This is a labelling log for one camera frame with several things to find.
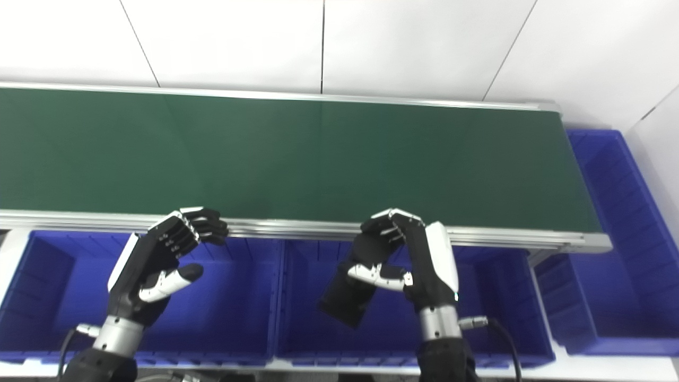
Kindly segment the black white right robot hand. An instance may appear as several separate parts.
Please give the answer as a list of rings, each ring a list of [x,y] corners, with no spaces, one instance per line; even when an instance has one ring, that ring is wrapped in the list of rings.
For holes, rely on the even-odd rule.
[[[459,278],[448,229],[398,208],[361,224],[347,265],[350,285],[402,292],[416,311],[456,309]]]

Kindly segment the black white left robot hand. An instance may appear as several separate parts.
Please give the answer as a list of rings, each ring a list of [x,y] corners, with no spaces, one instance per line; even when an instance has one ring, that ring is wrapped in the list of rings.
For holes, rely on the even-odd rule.
[[[204,273],[201,264],[182,266],[180,258],[202,242],[224,245],[228,234],[220,213],[203,206],[172,211],[144,235],[132,234],[109,278],[107,315],[153,325],[170,296]]]

